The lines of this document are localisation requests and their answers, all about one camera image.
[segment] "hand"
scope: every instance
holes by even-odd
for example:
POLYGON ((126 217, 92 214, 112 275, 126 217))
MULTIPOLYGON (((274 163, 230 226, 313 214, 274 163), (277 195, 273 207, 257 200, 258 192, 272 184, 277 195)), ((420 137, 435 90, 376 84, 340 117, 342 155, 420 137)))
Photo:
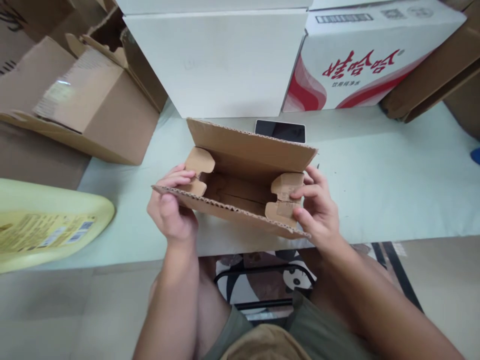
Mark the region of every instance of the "hand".
POLYGON ((322 255, 329 256, 345 249, 348 243, 340 235, 339 210, 330 197, 327 178, 313 166, 306 167, 305 185, 290 194, 303 200, 303 208, 293 210, 293 216, 303 230, 311 234, 311 243, 322 255))
MULTIPOLYGON (((156 184, 175 188, 178 185, 189 184, 194 176, 195 171, 187 171, 185 164, 180 164, 156 184)), ((199 229, 197 218, 191 209, 179 208, 179 202, 174 195, 170 193, 162 195, 153 191, 146 211, 169 244, 171 242, 195 243, 199 229)))

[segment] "blue object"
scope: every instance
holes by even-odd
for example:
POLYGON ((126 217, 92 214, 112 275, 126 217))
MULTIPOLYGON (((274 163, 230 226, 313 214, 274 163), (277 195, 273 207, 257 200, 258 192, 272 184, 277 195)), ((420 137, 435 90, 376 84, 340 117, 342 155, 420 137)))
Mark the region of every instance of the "blue object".
POLYGON ((480 147, 470 153, 471 159, 480 165, 480 147))

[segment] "forearm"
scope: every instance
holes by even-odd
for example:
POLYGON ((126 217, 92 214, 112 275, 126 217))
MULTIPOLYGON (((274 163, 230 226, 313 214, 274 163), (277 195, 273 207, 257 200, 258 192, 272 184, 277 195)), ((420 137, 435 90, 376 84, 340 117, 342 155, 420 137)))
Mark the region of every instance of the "forearm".
POLYGON ((325 265, 382 357, 462 359, 440 330, 353 249, 326 259, 325 265))
POLYGON ((193 357, 198 289, 195 243, 169 245, 135 349, 135 360, 193 357))

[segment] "light blue tablecloth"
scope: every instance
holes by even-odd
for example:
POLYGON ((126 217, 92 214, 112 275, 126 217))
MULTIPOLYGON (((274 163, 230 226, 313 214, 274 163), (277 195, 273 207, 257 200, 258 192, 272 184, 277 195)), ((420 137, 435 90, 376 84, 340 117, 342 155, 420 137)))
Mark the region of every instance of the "light blue tablecloth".
MULTIPOLYGON (((255 118, 214 119, 253 131, 255 118)), ((479 146, 443 103, 410 124, 387 119, 380 108, 282 113, 280 121, 306 125, 313 164, 329 180, 343 236, 352 244, 480 234, 479 146)), ((109 227, 78 253, 40 266, 66 269, 162 259, 166 239, 146 212, 154 184, 182 163, 194 145, 187 124, 168 102, 141 166, 92 159, 79 191, 110 199, 117 213, 109 227)), ((308 247, 199 214, 201 256, 308 247)))

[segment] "white box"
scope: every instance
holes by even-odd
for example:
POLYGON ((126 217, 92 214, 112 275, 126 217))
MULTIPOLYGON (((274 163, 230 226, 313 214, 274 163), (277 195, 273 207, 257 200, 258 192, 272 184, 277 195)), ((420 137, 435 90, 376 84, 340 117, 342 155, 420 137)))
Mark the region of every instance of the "white box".
POLYGON ((360 5, 365 6, 369 4, 385 2, 386 0, 313 0, 313 3, 311 4, 309 10, 314 11, 321 9, 345 8, 360 5))
POLYGON ((307 9, 127 15, 183 118, 276 117, 307 9))
POLYGON ((313 0, 116 0, 125 15, 308 8, 313 0))
POLYGON ((437 0, 311 11, 283 111, 375 105, 465 20, 437 0))

